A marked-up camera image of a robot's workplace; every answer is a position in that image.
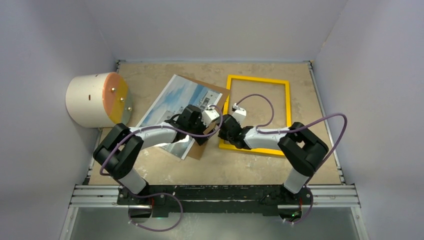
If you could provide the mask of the yellow picture frame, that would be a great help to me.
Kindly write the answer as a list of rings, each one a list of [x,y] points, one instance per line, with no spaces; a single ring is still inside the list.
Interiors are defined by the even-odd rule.
[[[231,89],[233,80],[283,85],[284,86],[284,96],[285,96],[286,124],[289,125],[289,126],[292,124],[290,83],[289,83],[288,80],[230,74],[230,75],[227,76],[227,81],[226,81],[226,88],[228,90]],[[223,149],[223,150],[240,151],[240,152],[245,152],[245,153],[250,153],[250,154],[264,154],[264,155],[277,156],[277,157],[283,157],[284,156],[284,154],[280,150],[275,150],[275,149],[265,149],[265,148],[257,148],[257,149],[253,149],[253,150],[238,149],[233,145],[226,144],[224,140],[219,141],[218,147],[220,149]]]

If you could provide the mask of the building photo print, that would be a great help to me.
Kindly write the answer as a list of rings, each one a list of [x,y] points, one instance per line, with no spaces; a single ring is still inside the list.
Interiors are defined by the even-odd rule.
[[[187,105],[205,110],[210,105],[208,103],[213,104],[220,98],[221,94],[216,91],[175,74],[136,126],[141,128],[160,124],[173,115],[182,113]],[[176,143],[160,143],[155,147],[184,160],[193,141],[192,137],[187,136]]]

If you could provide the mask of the brown cardboard backing board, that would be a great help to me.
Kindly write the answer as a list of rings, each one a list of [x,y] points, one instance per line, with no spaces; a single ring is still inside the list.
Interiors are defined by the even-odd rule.
[[[217,99],[216,101],[214,101],[213,103],[208,103],[206,105],[217,105],[219,107],[219,109],[222,111],[224,108],[224,103],[227,101],[227,98],[230,95],[230,90],[226,89],[225,87],[220,87],[217,85],[213,85],[210,83],[206,83],[200,80],[196,80],[194,78],[188,77],[188,76],[184,76],[184,75],[180,75],[180,77],[183,77],[189,81],[192,81],[200,86],[206,87],[208,89],[210,89],[211,91],[215,91],[218,94],[221,94],[220,99]],[[188,151],[188,153],[186,154],[187,157],[193,158],[195,160],[200,160],[202,158],[202,155],[206,149],[207,146],[207,140],[202,144],[199,145],[195,140],[192,142],[191,148]]]

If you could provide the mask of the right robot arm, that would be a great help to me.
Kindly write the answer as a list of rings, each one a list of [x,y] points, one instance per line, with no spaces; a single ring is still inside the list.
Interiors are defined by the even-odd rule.
[[[280,196],[288,204],[300,198],[301,188],[313,177],[324,161],[329,147],[301,122],[280,129],[241,127],[235,117],[225,114],[218,137],[239,150],[276,150],[292,169],[283,183]]]

